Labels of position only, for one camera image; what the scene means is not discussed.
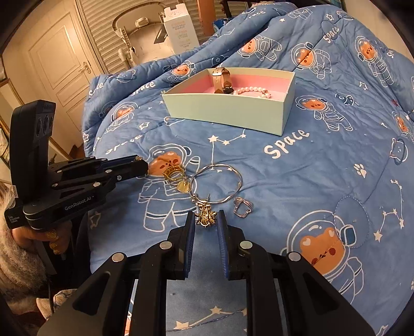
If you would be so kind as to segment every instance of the louvered shutter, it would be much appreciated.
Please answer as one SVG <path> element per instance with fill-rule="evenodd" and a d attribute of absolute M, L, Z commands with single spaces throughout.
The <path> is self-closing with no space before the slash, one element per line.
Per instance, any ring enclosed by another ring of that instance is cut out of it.
<path fill-rule="evenodd" d="M 127 10 L 128 8 L 151 2 L 150 0 L 77 0 L 81 17 L 83 18 L 83 24 L 88 32 L 89 39 L 95 52 L 99 53 L 98 59 L 102 63 L 102 67 L 105 72 L 117 73 L 125 70 L 122 61 L 118 56 L 118 49 L 122 48 L 124 51 L 128 51 L 128 48 L 120 39 L 112 28 L 112 22 L 114 19 Z M 175 7 L 176 0 L 160 0 L 166 7 Z M 188 12 L 193 21 L 195 31 L 197 33 L 198 40 L 202 43 L 209 38 L 204 36 L 200 18 L 198 16 L 197 0 L 185 0 L 184 1 Z M 219 0 L 214 0 L 216 8 L 217 18 L 225 17 L 225 14 L 221 11 L 221 4 Z M 245 2 L 230 2 L 229 3 L 231 13 L 236 16 L 246 9 Z"/>

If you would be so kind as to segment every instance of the blue gripper pad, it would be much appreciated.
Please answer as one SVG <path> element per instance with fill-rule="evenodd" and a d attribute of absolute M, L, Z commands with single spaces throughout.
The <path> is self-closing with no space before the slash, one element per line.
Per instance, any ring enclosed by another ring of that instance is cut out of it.
<path fill-rule="evenodd" d="M 227 250 L 226 243 L 226 233 L 227 225 L 224 224 L 225 221 L 224 211 L 220 210 L 217 216 L 217 234 L 219 237 L 219 246 L 220 246 L 220 256 L 221 256 L 221 265 L 223 267 L 224 276 L 226 279 L 229 278 L 229 252 Z"/>
<path fill-rule="evenodd" d="M 194 235 L 195 235 L 195 215 L 194 213 L 191 216 L 188 216 L 187 220 L 190 220 L 190 223 L 186 223 L 186 225 L 190 225 L 187 242 L 185 243 L 185 251 L 184 251 L 184 274 L 185 277 L 188 278 L 188 274 L 191 269 L 191 258 L 193 257 L 193 246 L 194 246 Z"/>

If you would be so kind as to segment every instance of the watch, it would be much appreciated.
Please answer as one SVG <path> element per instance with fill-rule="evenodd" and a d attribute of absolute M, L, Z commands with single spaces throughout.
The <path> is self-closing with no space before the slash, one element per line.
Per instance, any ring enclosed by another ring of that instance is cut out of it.
<path fill-rule="evenodd" d="M 231 94 L 233 87 L 231 86 L 230 71 L 226 68 L 216 68 L 213 73 L 213 85 L 215 94 Z"/>

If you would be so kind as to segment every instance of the human hand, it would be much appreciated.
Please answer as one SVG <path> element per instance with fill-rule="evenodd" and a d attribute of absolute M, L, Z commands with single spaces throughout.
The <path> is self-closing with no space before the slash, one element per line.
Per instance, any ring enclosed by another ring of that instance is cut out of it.
<path fill-rule="evenodd" d="M 12 229 L 12 237 L 17 245 L 26 251 L 36 253 L 33 241 L 39 240 L 50 242 L 49 246 L 54 254 L 62 254 L 69 246 L 71 229 L 72 222 L 70 221 L 61 223 L 56 229 L 46 232 L 37 232 L 31 227 L 21 226 L 20 228 Z"/>

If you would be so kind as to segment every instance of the jewelry box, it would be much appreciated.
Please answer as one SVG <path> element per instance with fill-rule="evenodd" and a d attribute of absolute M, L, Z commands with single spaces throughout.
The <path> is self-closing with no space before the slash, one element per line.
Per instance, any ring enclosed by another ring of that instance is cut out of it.
<path fill-rule="evenodd" d="M 295 95 L 295 73 L 273 69 L 205 69 L 163 100 L 171 117 L 282 135 Z"/>

